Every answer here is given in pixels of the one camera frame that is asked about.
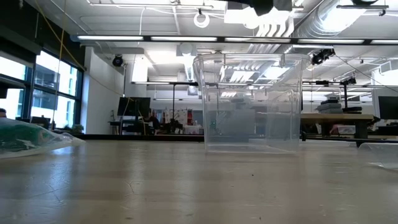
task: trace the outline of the plastic bag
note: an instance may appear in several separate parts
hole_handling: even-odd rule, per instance
[[[35,124],[0,118],[0,159],[29,156],[84,141],[70,134],[55,134]]]

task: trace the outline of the window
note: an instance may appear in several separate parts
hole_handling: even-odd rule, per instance
[[[22,116],[22,102],[24,101],[24,90],[8,89],[7,98],[0,99],[0,108],[7,111],[7,118],[15,119]]]
[[[35,84],[76,96],[77,69],[41,52],[36,58]]]
[[[72,127],[80,117],[75,108],[79,110],[81,103],[76,96],[76,88],[81,86],[78,83],[82,82],[81,72],[46,52],[36,57],[34,68],[35,71],[30,66],[0,57],[0,73],[25,86],[25,89],[9,89],[7,98],[0,99],[0,108],[4,108],[11,119],[44,116],[51,122],[54,118],[56,128]]]
[[[54,94],[46,93],[40,90],[34,90],[33,105],[31,116],[44,116],[50,118],[52,122],[53,113],[56,128],[73,126],[73,115],[75,109],[75,100],[63,96],[56,97]]]
[[[0,73],[20,80],[26,79],[27,67],[21,63],[0,57]]]

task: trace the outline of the monitor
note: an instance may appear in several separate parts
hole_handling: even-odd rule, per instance
[[[398,119],[398,96],[379,96],[381,119]]]
[[[40,127],[43,127],[45,129],[48,129],[50,127],[50,121],[51,118],[43,118],[43,117],[32,117],[32,124],[39,125]]]
[[[120,97],[118,116],[147,116],[149,114],[149,107],[149,97]]]

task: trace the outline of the box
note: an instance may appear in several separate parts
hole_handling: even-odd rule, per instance
[[[209,54],[195,75],[208,152],[292,153],[298,149],[306,55]]]

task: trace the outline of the wooden table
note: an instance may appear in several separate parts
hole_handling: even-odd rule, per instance
[[[355,125],[355,138],[368,138],[368,123],[373,120],[371,114],[320,114],[304,113],[301,114],[302,124],[318,123],[322,126],[322,136],[329,136],[329,130],[334,124],[353,124]]]

